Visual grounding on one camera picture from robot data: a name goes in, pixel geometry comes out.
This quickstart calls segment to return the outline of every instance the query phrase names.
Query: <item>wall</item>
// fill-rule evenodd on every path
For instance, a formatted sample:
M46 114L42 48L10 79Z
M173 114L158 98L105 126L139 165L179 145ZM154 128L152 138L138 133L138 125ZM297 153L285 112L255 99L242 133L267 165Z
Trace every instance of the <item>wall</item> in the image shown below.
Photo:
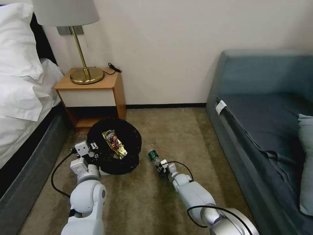
M313 48L311 0L95 4L101 20L83 26L82 50L90 66L112 62L123 70L127 104L206 102L218 56L225 49ZM59 36L55 27L44 29L61 68L81 66L73 38Z

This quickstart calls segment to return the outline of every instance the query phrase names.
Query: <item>sofa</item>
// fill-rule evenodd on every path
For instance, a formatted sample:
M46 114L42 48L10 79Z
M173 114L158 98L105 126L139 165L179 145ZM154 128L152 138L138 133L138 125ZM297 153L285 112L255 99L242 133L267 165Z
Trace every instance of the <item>sofa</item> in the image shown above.
M313 234L299 210L298 137L298 115L313 116L313 54L223 51L206 110L260 234Z

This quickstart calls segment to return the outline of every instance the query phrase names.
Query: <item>white lamp shade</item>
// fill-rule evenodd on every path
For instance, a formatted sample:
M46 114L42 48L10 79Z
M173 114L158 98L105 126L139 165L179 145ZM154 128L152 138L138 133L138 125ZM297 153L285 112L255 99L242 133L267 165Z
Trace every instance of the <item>white lamp shade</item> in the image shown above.
M75 26L97 22L93 0L32 0L37 21L47 26Z

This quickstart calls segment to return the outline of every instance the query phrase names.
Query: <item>table lamp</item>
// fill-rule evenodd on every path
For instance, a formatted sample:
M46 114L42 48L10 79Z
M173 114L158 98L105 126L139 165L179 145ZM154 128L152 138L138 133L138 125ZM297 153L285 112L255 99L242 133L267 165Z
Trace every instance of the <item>table lamp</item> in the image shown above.
M93 0L32 0L34 12L40 25L69 26L74 36L83 68L74 70L70 77L77 84L90 84L104 77L102 69L87 67L79 44L75 25L97 22L99 15Z

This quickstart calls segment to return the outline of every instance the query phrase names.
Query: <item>snack bag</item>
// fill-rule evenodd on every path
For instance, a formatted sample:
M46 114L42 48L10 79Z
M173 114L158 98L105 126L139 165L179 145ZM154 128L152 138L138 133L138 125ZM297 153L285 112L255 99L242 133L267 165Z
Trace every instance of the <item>snack bag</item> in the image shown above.
M122 142L115 135L114 130L108 130L102 133L102 136L110 146L110 148L116 152L120 159L123 159L127 155L127 151L125 150Z

